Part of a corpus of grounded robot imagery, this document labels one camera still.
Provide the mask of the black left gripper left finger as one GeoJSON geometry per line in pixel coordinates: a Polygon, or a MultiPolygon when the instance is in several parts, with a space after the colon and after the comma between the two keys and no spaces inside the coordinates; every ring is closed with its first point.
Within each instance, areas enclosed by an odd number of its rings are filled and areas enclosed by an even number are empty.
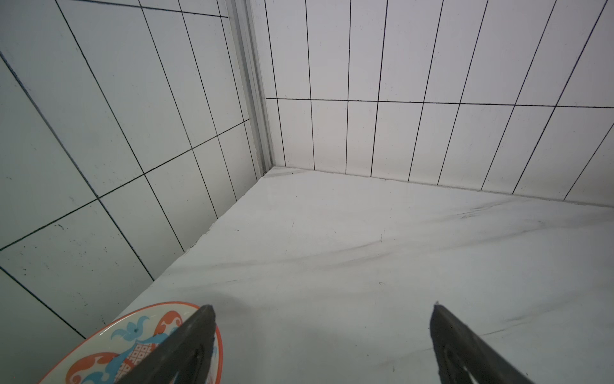
{"type": "Polygon", "coordinates": [[[216,329],[214,308],[204,305],[119,382],[205,383],[213,358],[216,329]]]}

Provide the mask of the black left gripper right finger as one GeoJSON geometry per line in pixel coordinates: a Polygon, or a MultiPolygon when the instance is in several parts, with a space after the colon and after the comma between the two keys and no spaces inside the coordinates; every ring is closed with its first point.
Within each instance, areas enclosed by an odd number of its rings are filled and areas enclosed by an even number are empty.
{"type": "Polygon", "coordinates": [[[442,383],[530,383],[450,310],[437,303],[429,330],[442,383]]]}

